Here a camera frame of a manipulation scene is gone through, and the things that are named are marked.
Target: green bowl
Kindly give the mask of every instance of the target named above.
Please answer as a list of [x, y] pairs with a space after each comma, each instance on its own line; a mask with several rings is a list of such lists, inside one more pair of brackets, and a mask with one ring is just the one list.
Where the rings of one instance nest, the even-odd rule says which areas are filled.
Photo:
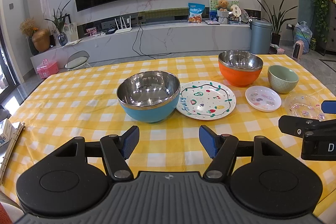
[[268, 81], [274, 91], [289, 93], [296, 87], [299, 77], [291, 69], [274, 65], [268, 68]]

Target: chair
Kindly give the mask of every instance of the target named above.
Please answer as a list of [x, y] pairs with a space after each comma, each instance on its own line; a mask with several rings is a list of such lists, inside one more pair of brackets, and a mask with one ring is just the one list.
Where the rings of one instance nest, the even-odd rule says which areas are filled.
[[66, 68], [68, 71], [91, 68], [90, 64], [88, 63], [89, 57], [90, 55], [86, 51], [76, 52], [69, 57], [64, 68]]

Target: white box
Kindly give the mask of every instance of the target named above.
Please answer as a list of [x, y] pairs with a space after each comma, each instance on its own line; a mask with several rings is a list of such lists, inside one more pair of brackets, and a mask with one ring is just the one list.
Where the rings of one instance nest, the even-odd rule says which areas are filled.
[[7, 143], [15, 132], [16, 129], [8, 119], [4, 119], [0, 122], [0, 146]]

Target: orange bowl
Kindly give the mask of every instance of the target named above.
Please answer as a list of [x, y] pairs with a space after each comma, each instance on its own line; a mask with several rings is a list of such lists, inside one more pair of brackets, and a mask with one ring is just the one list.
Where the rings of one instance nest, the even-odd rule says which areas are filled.
[[263, 61], [244, 51], [225, 51], [218, 56], [219, 69], [225, 79], [234, 86], [252, 84], [263, 69]]

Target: table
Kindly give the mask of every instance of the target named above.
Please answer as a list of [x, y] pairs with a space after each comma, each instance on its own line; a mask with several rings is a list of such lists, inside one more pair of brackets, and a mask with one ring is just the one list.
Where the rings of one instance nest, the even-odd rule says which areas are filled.
[[[269, 87], [267, 69], [270, 65], [290, 67], [300, 77], [294, 92], [314, 96], [318, 101], [334, 100], [334, 95], [301, 65], [285, 55], [261, 55], [264, 67], [253, 85]], [[215, 121], [198, 121], [174, 111], [167, 119], [142, 123], [126, 115], [118, 104], [116, 90], [127, 77], [147, 70], [165, 70], [180, 79], [181, 84], [195, 80], [212, 80], [227, 85], [237, 98], [234, 111]], [[47, 154], [75, 136], [97, 141], [108, 134], [123, 134], [132, 125], [140, 128], [140, 141], [127, 160], [137, 175], [139, 170], [194, 171], [203, 174], [211, 159], [198, 139], [198, 129], [207, 125], [217, 134], [229, 133], [240, 140], [253, 140], [264, 135], [298, 160], [313, 169], [323, 182], [321, 200], [336, 197], [336, 163], [304, 161], [300, 158], [302, 139], [282, 134], [278, 119], [285, 115], [283, 107], [275, 112], [260, 112], [245, 99], [246, 88], [227, 83], [220, 74], [217, 56], [179, 57], [108, 65], [52, 75], [47, 78], [20, 106], [11, 122], [25, 121], [26, 129], [8, 164], [1, 190], [14, 201], [16, 181], [20, 174]], [[246, 164], [238, 158], [236, 167]], [[103, 169], [101, 159], [88, 162]], [[318, 205], [319, 215], [325, 205]]]

